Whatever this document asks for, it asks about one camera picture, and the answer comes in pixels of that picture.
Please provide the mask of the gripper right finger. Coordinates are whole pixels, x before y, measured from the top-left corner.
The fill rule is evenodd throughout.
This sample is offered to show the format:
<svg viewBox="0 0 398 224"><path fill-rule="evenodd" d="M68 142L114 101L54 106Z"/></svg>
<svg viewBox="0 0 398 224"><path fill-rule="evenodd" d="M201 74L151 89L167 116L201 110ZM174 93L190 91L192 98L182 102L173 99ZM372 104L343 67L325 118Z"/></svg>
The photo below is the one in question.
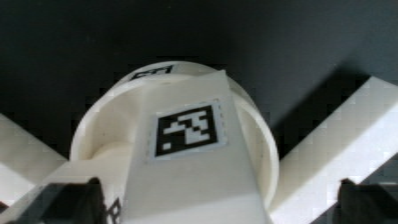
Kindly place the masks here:
<svg viewBox="0 0 398 224"><path fill-rule="evenodd" d="M334 224L398 224L398 184L341 181Z"/></svg>

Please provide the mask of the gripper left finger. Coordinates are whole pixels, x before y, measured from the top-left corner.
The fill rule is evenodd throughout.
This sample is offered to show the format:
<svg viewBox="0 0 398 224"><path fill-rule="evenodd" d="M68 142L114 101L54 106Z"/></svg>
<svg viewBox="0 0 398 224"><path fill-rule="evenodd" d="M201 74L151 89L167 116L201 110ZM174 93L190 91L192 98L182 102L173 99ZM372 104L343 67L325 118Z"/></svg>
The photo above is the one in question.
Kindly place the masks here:
<svg viewBox="0 0 398 224"><path fill-rule="evenodd" d="M50 183L16 224L107 224L102 182Z"/></svg>

